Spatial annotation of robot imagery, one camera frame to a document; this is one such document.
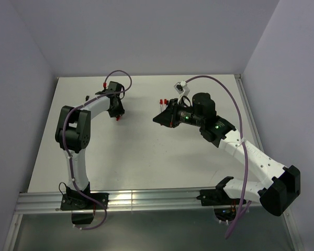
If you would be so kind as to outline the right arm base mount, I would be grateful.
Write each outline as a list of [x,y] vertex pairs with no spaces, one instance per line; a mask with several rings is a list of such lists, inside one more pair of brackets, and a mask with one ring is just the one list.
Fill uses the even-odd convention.
[[222,208],[214,208],[214,214],[218,220],[231,221],[237,214],[237,205],[240,199],[231,199],[223,190],[218,189],[202,189],[196,197],[203,207],[222,206]]

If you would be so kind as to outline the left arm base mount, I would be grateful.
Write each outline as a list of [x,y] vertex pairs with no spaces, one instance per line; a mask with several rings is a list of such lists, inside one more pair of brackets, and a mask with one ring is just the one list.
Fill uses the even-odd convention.
[[82,193],[93,200],[91,201],[76,190],[66,187],[65,193],[62,193],[60,210],[71,211],[72,223],[85,226],[92,223],[96,210],[107,208],[109,194],[105,192],[93,193],[90,191],[89,185]]

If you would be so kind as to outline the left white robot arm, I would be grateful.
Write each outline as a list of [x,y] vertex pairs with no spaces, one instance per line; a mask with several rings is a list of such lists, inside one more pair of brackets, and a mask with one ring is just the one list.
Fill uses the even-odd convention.
[[59,143],[66,157],[69,181],[66,188],[68,197],[80,209],[92,202],[90,182],[86,172],[85,152],[91,140],[91,122],[99,114],[107,112],[111,118],[124,115],[122,98],[125,88],[118,82],[104,84],[104,89],[92,99],[78,107],[63,106],[60,111],[55,141]]

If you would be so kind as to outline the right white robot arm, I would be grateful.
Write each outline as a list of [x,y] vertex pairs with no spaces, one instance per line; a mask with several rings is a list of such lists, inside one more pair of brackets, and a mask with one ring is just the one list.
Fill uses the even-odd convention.
[[176,98],[167,108],[153,118],[153,122],[168,128],[181,123],[199,127],[201,136],[216,148],[224,150],[248,170],[257,182],[243,181],[227,176],[214,189],[204,189],[197,197],[202,206],[221,206],[244,201],[260,203],[274,216],[280,216],[300,194],[300,171],[271,159],[251,142],[242,138],[240,132],[226,119],[217,115],[215,102],[208,93],[198,93],[188,106]]

